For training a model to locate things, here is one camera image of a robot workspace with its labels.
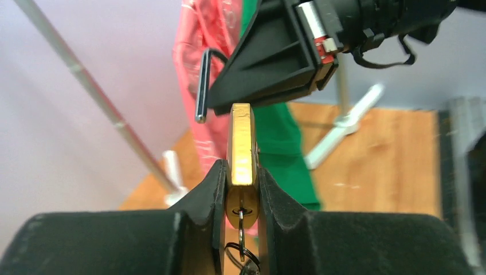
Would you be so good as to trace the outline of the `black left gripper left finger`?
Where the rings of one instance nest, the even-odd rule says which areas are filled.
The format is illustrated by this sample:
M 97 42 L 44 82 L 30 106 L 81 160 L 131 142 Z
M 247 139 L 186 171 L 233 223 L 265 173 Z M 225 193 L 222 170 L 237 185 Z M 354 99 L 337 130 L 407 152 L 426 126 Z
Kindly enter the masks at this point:
M 165 210 L 42 213 L 1 258 L 2 274 L 222 274 L 228 164 Z

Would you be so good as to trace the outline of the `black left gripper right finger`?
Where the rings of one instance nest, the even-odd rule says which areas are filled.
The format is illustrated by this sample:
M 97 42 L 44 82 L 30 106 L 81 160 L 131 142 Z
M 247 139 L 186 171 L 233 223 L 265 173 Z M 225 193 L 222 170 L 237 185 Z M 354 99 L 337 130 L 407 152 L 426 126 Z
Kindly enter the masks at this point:
M 311 211 L 259 172 L 261 274 L 472 274 L 455 233 L 425 214 Z

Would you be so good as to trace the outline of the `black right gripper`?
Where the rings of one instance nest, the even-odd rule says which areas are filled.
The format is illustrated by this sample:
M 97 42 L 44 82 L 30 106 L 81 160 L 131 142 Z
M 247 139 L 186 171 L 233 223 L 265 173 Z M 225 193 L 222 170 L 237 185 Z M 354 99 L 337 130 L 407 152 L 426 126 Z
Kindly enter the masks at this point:
M 208 107 L 221 115 L 234 103 L 265 106 L 323 89 L 339 53 L 380 35 L 379 9 L 379 1 L 259 1 Z

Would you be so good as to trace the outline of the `small brass padlock with key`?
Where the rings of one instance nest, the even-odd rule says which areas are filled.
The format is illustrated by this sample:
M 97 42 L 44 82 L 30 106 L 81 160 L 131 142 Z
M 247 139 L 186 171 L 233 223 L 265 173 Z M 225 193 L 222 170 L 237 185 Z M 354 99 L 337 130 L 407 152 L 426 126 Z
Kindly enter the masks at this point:
M 195 121 L 200 124 L 206 122 L 211 58 L 214 56 L 223 63 L 228 60 L 216 49 L 209 48 L 202 53 L 195 109 Z M 260 207 L 254 114 L 250 104 L 235 103 L 229 115 L 225 211 L 233 227 L 250 229 L 257 221 Z

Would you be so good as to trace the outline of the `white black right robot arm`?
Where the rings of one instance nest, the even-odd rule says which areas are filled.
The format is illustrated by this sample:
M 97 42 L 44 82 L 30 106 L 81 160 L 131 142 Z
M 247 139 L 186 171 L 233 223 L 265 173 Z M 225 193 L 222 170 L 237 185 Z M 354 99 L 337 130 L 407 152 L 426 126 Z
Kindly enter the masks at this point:
M 260 1 L 230 57 L 204 51 L 196 118 L 208 109 L 230 112 L 235 103 L 266 106 L 323 89 L 338 68 L 337 55 L 351 53 L 365 68 L 385 65 L 364 59 L 366 51 L 397 37 L 431 43 L 456 7 L 485 11 L 483 1 Z

